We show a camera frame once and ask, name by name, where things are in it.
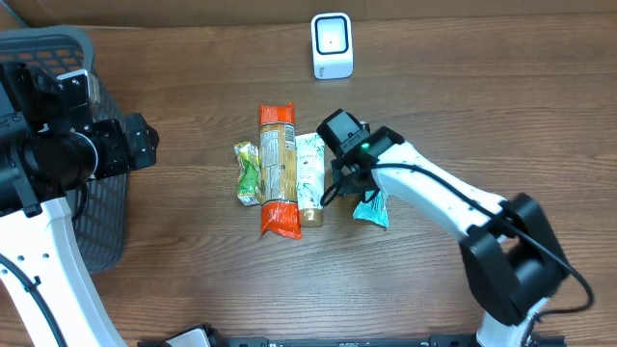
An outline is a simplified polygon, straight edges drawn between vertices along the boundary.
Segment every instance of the robotic arm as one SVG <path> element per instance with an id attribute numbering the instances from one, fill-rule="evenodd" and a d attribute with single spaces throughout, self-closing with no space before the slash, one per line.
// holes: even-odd
<path id="1" fill-rule="evenodd" d="M 86 70 L 0 65 L 0 280 L 37 346 L 124 346 L 77 248 L 67 191 L 156 163 L 144 118 L 93 121 Z"/>
<path id="2" fill-rule="evenodd" d="M 334 170 L 348 173 L 326 191 L 322 204 L 345 185 L 356 191 L 380 189 L 416 206 L 458 242 L 471 293 L 486 310 L 475 336 L 479 346 L 525 344 L 539 310 L 560 283 L 570 274 L 582 279 L 529 196 L 509 201 L 474 188 L 428 161 L 394 131 L 382 127 L 370 134 L 368 124 L 343 110 L 325 119 L 317 133 L 335 153 Z M 520 242 L 505 253 L 499 243 L 513 237 Z M 584 279 L 581 283 L 588 288 Z M 593 303 L 588 289 L 589 303 L 579 310 Z"/>

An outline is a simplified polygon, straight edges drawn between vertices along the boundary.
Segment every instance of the wooden table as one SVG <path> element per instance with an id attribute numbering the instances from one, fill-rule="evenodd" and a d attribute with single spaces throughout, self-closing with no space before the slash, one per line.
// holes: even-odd
<path id="1" fill-rule="evenodd" d="M 259 238 L 232 146 L 257 141 L 259 101 L 294 101 L 298 133 L 344 108 L 473 185 L 539 200 L 598 300 L 537 331 L 617 344 L 617 15 L 354 23 L 354 75 L 326 82 L 308 25 L 90 35 L 116 101 L 161 136 L 159 164 L 131 178 L 124 258 L 94 276 L 128 343 L 201 322 L 271 338 L 476 330 L 458 246 L 400 200 L 388 230 L 354 222 L 350 199 L 302 241 Z M 550 307 L 584 299 L 569 279 Z M 4 290 L 0 303 L 0 344 L 29 345 Z"/>

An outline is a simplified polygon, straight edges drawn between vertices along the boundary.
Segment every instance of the gray plastic basket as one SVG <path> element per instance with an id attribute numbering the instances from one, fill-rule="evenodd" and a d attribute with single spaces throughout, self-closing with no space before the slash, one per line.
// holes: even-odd
<path id="1" fill-rule="evenodd" d="M 0 32 L 0 63 L 19 61 L 58 75 L 84 68 L 94 74 L 94 49 L 88 36 L 75 28 L 55 26 Z M 94 120 L 117 119 L 125 128 L 124 116 L 98 78 L 100 106 Z M 128 174 L 88 183 L 89 202 L 74 226 L 75 238 L 90 273 L 107 270 L 122 256 Z M 68 192 L 75 211 L 79 193 Z"/>

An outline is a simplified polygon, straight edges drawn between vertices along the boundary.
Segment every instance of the white device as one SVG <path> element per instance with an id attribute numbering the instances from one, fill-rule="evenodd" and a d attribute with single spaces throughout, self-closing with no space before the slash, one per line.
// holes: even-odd
<path id="1" fill-rule="evenodd" d="M 345 13 L 322 13 L 310 22 L 312 64 L 317 79 L 345 78 L 354 71 L 351 19 Z"/>

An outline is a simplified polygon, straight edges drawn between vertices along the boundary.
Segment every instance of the plastic wrapper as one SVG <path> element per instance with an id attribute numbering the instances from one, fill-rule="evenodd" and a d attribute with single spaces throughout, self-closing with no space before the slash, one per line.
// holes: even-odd
<path id="1" fill-rule="evenodd" d="M 373 193 L 374 191 L 365 192 L 364 199 L 370 199 Z M 388 211 L 386 210 L 387 202 L 388 194 L 383 191 L 380 191 L 375 199 L 369 202 L 360 201 L 354 211 L 354 219 L 373 222 L 381 227 L 389 227 Z"/>
<path id="2" fill-rule="evenodd" d="M 259 105 L 261 235 L 268 230 L 302 238 L 296 190 L 296 130 L 293 104 Z"/>
<path id="3" fill-rule="evenodd" d="M 250 142 L 244 142 L 235 145 L 233 150 L 238 159 L 238 165 L 240 165 L 236 195 L 247 206 L 260 204 L 260 166 L 257 146 Z"/>
<path id="4" fill-rule="evenodd" d="M 326 144 L 317 133 L 296 136 L 298 207 L 302 227 L 321 227 L 324 208 L 324 153 Z"/>

